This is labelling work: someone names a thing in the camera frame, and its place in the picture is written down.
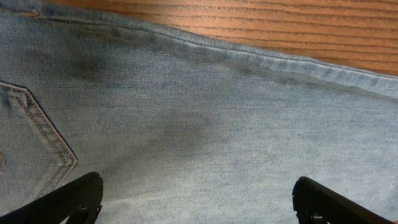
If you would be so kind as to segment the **blue denim jeans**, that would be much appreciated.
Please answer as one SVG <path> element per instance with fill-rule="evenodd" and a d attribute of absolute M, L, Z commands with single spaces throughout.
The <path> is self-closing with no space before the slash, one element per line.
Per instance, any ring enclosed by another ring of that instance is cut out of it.
<path fill-rule="evenodd" d="M 397 78 L 1 2 L 1 213 L 95 171 L 99 223 L 296 223 L 307 176 L 397 218 Z"/>

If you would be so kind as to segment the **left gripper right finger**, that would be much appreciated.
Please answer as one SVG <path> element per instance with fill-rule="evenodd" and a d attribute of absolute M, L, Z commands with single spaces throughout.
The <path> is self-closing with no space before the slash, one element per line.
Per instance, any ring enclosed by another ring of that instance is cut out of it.
<path fill-rule="evenodd" d="M 393 224 L 308 177 L 296 181 L 292 201 L 299 224 Z"/>

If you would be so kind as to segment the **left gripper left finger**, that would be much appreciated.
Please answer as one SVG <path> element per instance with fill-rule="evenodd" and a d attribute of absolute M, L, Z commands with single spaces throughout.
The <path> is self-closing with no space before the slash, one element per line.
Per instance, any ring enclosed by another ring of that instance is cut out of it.
<path fill-rule="evenodd" d="M 1 217 L 10 224 L 94 224 L 101 211 L 103 179 L 89 172 L 63 187 Z"/>

